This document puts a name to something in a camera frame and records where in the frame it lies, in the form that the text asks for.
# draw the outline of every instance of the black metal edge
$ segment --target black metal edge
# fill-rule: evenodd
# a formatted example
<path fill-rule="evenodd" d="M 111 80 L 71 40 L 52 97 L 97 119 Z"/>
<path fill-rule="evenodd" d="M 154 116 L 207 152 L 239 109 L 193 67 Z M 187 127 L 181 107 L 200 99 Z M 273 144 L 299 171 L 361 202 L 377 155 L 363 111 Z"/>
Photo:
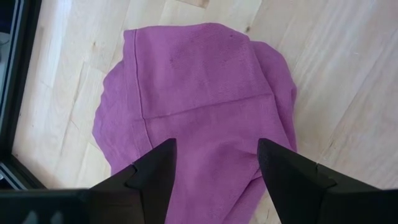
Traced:
<path fill-rule="evenodd" d="M 42 0 L 16 0 L 10 57 L 1 90 L 0 174 L 15 189 L 44 189 L 44 185 L 12 154 L 19 111 L 29 69 Z"/>
<path fill-rule="evenodd" d="M 15 190 L 46 189 L 14 156 L 0 162 L 0 174 Z"/>

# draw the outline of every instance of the crumpled fabric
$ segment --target crumpled fabric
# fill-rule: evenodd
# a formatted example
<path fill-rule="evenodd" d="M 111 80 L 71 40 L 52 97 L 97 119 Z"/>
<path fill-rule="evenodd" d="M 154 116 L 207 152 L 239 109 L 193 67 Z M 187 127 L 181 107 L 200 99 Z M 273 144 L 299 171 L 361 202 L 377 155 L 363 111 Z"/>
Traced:
<path fill-rule="evenodd" d="M 283 56 L 212 23 L 127 30 L 124 40 L 93 128 L 112 173 L 176 138 L 166 223 L 248 223 L 266 189 L 258 139 L 296 151 Z"/>

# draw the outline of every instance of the wooden floor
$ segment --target wooden floor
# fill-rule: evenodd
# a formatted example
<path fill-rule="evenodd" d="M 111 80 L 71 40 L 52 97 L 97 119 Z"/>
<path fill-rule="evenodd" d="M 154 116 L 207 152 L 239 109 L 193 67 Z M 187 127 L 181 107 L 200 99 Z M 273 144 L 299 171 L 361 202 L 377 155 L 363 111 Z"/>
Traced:
<path fill-rule="evenodd" d="M 219 22 L 285 56 L 299 153 L 398 187 L 397 12 L 396 0 L 44 0 L 14 155 L 47 187 L 105 179 L 91 128 L 122 31 Z M 265 194 L 251 223 L 278 221 Z"/>

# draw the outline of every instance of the pink fabric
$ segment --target pink fabric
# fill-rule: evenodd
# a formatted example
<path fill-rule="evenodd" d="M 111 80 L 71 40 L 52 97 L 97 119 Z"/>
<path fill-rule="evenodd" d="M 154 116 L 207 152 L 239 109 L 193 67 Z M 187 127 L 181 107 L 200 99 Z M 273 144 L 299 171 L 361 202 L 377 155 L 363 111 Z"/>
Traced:
<path fill-rule="evenodd" d="M 176 138 L 166 223 L 248 223 L 265 190 L 258 139 L 296 150 L 283 56 L 220 24 L 127 30 L 124 40 L 93 130 L 112 173 Z"/>

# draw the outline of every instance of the fabric seam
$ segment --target fabric seam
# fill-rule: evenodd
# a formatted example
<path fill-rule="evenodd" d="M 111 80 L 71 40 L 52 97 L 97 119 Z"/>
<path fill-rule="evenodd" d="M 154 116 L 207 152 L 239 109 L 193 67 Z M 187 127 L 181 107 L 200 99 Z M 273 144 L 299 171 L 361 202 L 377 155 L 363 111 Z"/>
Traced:
<path fill-rule="evenodd" d="M 254 96 L 248 96 L 248 97 L 240 98 L 240 99 L 237 99 L 237 100 L 222 101 L 222 102 L 219 102 L 219 103 L 213 103 L 213 104 L 208 104 L 208 105 L 197 106 L 197 107 L 194 107 L 194 108 L 189 108 L 189 109 L 181 110 L 181 111 L 178 111 L 178 112 L 173 112 L 173 113 L 170 113 L 170 114 L 162 114 L 162 115 L 157 115 L 157 116 L 150 116 L 150 117 L 146 117 L 145 119 L 151 120 L 151 119 L 157 119 L 157 118 L 164 118 L 164 117 L 168 117 L 168 116 L 174 116 L 174 115 L 186 113 L 186 112 L 193 111 L 193 110 L 199 110 L 199 109 L 203 109 L 203 108 L 212 108 L 212 107 L 215 107 L 215 106 L 221 106 L 221 105 L 227 105 L 227 104 L 230 104 L 230 103 L 236 103 L 236 102 L 240 102 L 240 101 L 251 100 L 251 99 L 255 99 L 257 97 L 261 97 L 261 96 L 273 96 L 273 95 L 274 95 L 273 93 L 261 93 L 261 94 L 254 95 Z"/>
<path fill-rule="evenodd" d="M 149 144 L 150 144 L 150 146 L 151 146 L 151 149 L 153 149 L 154 146 L 152 145 L 152 142 L 150 141 L 150 138 L 149 138 L 148 128 L 147 128 L 147 121 L 146 121 L 146 119 L 144 118 L 144 110 L 142 109 L 142 96 L 141 96 L 141 88 L 140 88 L 139 79 L 138 79 L 138 62 L 137 62 L 137 48 L 136 48 L 137 31 L 138 31 L 138 30 L 136 30 L 136 31 L 134 32 L 134 61 L 135 61 L 135 63 L 136 63 L 136 79 L 137 79 L 139 106 L 140 106 L 140 109 L 141 109 L 141 118 L 142 118 L 142 120 L 144 121 L 144 127 L 145 127 L 145 132 L 146 132 L 146 135 L 147 135 L 147 139 L 148 139 L 148 141 L 149 141 Z"/>

